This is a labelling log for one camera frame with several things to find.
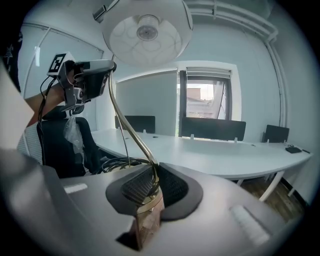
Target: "table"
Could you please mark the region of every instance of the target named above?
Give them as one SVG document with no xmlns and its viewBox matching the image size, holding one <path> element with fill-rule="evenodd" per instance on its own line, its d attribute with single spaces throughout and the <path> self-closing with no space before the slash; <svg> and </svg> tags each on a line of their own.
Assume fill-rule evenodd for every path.
<svg viewBox="0 0 320 256">
<path fill-rule="evenodd" d="M 261 196 L 265 201 L 281 180 L 285 170 L 303 164 L 312 157 L 304 151 L 291 154 L 283 143 L 247 143 L 220 140 L 198 140 L 138 132 L 158 162 L 190 168 L 229 180 L 251 179 L 276 173 Z M 99 148 L 119 157 L 126 156 L 121 131 L 107 129 L 92 132 Z M 143 152 L 124 130 L 128 154 L 145 158 Z"/>
</svg>

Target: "white lamp head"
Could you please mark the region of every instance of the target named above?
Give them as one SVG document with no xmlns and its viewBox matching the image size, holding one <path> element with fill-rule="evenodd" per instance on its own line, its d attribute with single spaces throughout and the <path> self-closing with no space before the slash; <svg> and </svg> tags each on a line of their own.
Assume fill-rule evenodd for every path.
<svg viewBox="0 0 320 256">
<path fill-rule="evenodd" d="M 110 51 L 124 63 L 141 67 L 178 57 L 193 30 L 191 13 L 182 0 L 115 0 L 101 25 Z"/>
</svg>

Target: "white desk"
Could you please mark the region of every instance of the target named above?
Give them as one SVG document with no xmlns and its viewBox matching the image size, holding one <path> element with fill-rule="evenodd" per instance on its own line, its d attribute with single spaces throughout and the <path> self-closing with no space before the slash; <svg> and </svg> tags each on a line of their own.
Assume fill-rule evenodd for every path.
<svg viewBox="0 0 320 256">
<path fill-rule="evenodd" d="M 261 201 L 266 200 L 275 189 L 286 169 L 302 164 L 312 156 L 304 151 L 291 154 L 285 150 L 285 145 L 282 143 L 208 141 L 140 132 L 138 135 L 149 147 L 158 163 L 178 165 L 229 180 L 240 180 L 239 185 L 243 179 L 277 173 L 260 198 Z M 119 129 L 94 131 L 92 136 L 102 150 L 126 156 Z M 129 156 L 145 158 L 126 130 L 124 136 L 127 138 L 125 141 Z"/>
</svg>

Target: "chair headrest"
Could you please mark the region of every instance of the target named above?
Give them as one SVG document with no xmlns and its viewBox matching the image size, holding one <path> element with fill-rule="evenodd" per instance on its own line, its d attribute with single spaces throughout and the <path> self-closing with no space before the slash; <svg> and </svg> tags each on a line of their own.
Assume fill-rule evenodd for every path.
<svg viewBox="0 0 320 256">
<path fill-rule="evenodd" d="M 60 120 L 65 119 L 67 117 L 67 113 L 65 111 L 61 111 L 64 106 L 56 106 L 54 109 L 45 114 L 42 119 L 43 120 Z"/>
</svg>

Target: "black cable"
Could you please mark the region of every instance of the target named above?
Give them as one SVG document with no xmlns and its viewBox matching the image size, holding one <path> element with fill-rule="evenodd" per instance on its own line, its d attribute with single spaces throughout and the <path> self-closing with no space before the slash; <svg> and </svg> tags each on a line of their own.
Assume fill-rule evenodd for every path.
<svg viewBox="0 0 320 256">
<path fill-rule="evenodd" d="M 44 108 L 45 108 L 45 105 L 46 105 L 46 100 L 47 100 L 47 96 L 49 94 L 49 91 L 52 87 L 52 85 L 54 84 L 56 78 L 53 78 L 52 81 L 49 83 L 46 91 L 45 91 L 45 94 L 43 94 L 42 92 L 42 86 L 43 84 L 45 83 L 46 80 L 48 80 L 49 76 L 42 82 L 41 86 L 40 86 L 40 93 L 43 97 L 42 99 L 42 102 L 40 104 L 40 107 L 39 107 L 39 111 L 38 111 L 38 128 L 40 130 L 40 137 L 39 137 L 39 141 L 40 141 L 40 144 L 41 144 L 41 151 L 42 151 L 42 164 L 45 165 L 46 164 L 46 156 L 45 156 L 45 141 L 44 141 L 44 131 L 42 129 L 42 117 L 43 117 L 43 111 L 44 111 Z"/>
</svg>

